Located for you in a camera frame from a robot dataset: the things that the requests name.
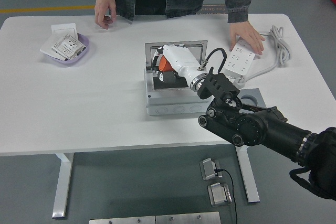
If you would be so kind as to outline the person's right hand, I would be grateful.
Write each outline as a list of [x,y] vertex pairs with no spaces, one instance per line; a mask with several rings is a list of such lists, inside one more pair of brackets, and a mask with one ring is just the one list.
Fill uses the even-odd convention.
[[116,21],[115,0],[96,0],[94,11],[95,23],[105,30],[108,30],[109,25]]

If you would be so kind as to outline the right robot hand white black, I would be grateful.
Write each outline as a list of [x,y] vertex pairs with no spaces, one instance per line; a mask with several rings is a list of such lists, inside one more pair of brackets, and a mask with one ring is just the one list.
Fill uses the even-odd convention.
[[184,46],[164,45],[159,47],[152,62],[158,79],[163,83],[178,83],[185,80],[191,90],[197,91],[207,76],[205,65],[201,65],[190,50]]

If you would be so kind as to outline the person's left hand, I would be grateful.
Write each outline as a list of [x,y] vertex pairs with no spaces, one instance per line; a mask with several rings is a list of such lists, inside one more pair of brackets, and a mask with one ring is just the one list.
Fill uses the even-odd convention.
[[234,46],[236,45],[236,37],[240,36],[242,39],[249,43],[255,54],[263,54],[263,42],[265,41],[265,38],[250,24],[249,21],[230,23],[229,35],[230,51],[232,51]]

